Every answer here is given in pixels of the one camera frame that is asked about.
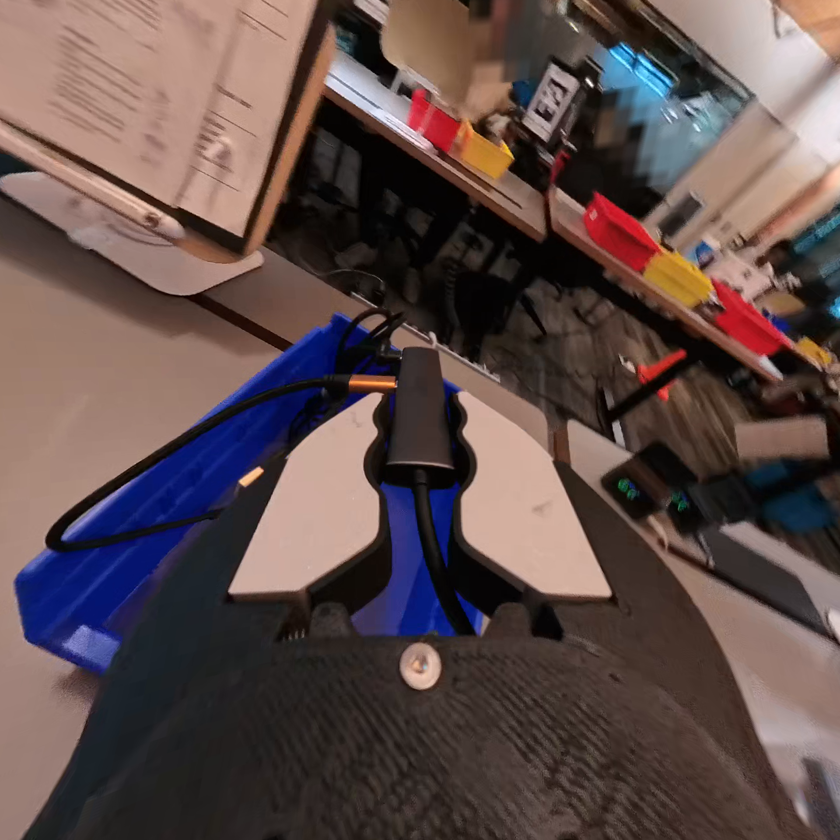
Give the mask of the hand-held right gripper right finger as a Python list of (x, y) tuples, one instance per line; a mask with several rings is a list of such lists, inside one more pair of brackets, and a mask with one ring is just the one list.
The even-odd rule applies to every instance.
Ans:
[(519, 593), (550, 600), (613, 596), (552, 457), (468, 392), (454, 395), (468, 473), (454, 509), (456, 544)]

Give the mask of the grey usb hub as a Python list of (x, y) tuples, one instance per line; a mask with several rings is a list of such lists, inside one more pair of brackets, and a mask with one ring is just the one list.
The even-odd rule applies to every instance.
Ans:
[(402, 352), (385, 457), (389, 483), (411, 487), (424, 478), (433, 490), (456, 477), (448, 399), (438, 352), (409, 347)]

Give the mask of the adjacent grey desk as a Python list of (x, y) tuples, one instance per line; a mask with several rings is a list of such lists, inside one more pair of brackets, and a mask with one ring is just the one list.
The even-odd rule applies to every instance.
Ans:
[[(575, 421), (553, 433), (554, 453), (614, 509), (602, 475), (629, 453)], [(710, 625), (734, 672), (759, 740), (800, 818), (820, 838), (838, 838), (839, 648), (713, 577), (697, 541), (664, 514), (632, 522), (675, 573)], [(752, 525), (724, 532), (792, 572), (822, 619), (836, 618), (838, 576)]]

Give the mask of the black white printed tag board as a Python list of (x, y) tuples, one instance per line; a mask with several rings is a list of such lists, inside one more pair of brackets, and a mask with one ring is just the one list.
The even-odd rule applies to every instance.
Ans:
[(538, 141), (547, 144), (580, 87), (579, 76), (552, 56), (523, 113), (523, 128)]

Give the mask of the black flat mat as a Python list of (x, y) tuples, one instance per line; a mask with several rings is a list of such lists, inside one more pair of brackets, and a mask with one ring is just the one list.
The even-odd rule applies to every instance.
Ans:
[(731, 539), (705, 528), (696, 535), (707, 570), (731, 588), (748, 595), (824, 637), (833, 637), (802, 581), (782, 566)]

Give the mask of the long work table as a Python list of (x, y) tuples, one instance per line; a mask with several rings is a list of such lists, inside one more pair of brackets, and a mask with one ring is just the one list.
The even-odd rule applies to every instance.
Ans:
[(342, 51), (333, 58), (323, 96), (533, 241), (540, 243), (548, 236), (539, 191), (509, 172), (490, 180), (450, 155), (415, 143), (405, 123), (410, 101)]
[(585, 229), (582, 205), (555, 186), (549, 187), (544, 197), (553, 234), (602, 268), (602, 285), (607, 285), (607, 290), (601, 291), (604, 298), (657, 333), (665, 329), (666, 322), (676, 323), (690, 339), (716, 346), (766, 382), (783, 381), (782, 373), (766, 357), (750, 351), (595, 243)]

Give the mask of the blue plastic bin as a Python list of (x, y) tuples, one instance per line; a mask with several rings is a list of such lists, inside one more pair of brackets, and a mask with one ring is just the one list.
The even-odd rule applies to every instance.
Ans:
[[(365, 322), (382, 315), (380, 324)], [(392, 374), (397, 316), (336, 314), (216, 406), (197, 426), (256, 395), (328, 375)], [(175, 452), (159, 456), (95, 503), (77, 503), (49, 528), (47, 548), (17, 575), (14, 590), (28, 642), (95, 674), (111, 664), (141, 608), (190, 539), (233, 503), (252, 468), (290, 455), (320, 425), (362, 398), (306, 389), (250, 407)], [(369, 635), (454, 636), (425, 567), (410, 487), (378, 479), (385, 494), (392, 576), (353, 614)]]

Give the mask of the black device with green display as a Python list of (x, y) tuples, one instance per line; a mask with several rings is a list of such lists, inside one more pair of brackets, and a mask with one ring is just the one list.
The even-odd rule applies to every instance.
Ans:
[(600, 478), (606, 494), (634, 521), (654, 515), (669, 498), (667, 482), (658, 469), (665, 451), (659, 442), (649, 444)]
[(721, 522), (721, 510), (711, 483), (695, 483), (673, 490), (665, 503), (665, 515), (683, 535), (695, 534)]

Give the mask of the printed sheet display board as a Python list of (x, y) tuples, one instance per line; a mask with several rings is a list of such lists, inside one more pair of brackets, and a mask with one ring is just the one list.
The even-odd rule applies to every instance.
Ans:
[(247, 256), (319, 103), (338, 6), (2, 1), (2, 153), (184, 249)]

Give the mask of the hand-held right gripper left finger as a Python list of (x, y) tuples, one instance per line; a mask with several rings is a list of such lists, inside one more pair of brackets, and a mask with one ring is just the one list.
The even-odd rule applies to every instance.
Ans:
[(386, 395), (366, 395), (292, 450), (228, 587), (233, 602), (355, 614), (384, 591), (386, 414)]

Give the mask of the red table leg bracket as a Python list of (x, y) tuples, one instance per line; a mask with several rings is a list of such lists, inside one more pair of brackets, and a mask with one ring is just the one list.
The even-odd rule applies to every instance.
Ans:
[(654, 363), (640, 364), (636, 369), (637, 381), (641, 385), (647, 385), (660, 375), (668, 374), (670, 379), (657, 391), (658, 399), (666, 403), (669, 400), (673, 382), (681, 374), (682, 368), (680, 366), (687, 360), (687, 352), (685, 350), (678, 350)]

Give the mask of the white stand base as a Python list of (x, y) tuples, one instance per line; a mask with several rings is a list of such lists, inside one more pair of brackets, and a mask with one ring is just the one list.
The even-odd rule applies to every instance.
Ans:
[(143, 229), (78, 190), (40, 172), (4, 175), (2, 192), (64, 231), (75, 245), (121, 268), (147, 286), (175, 297), (192, 297), (262, 267), (261, 251), (221, 262), (205, 258), (204, 244), (189, 249)]

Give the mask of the red plastic bin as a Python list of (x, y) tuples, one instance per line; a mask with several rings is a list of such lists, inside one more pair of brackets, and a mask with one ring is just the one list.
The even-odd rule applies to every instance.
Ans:
[(710, 282), (720, 308), (711, 323), (718, 330), (757, 355), (770, 357), (793, 348), (793, 342), (736, 290), (715, 278)]
[(406, 124), (445, 154), (452, 154), (461, 133), (461, 121), (435, 104), (423, 88), (413, 91)]
[(660, 253), (658, 242), (646, 228), (599, 192), (593, 192), (583, 224), (596, 245), (639, 274)]

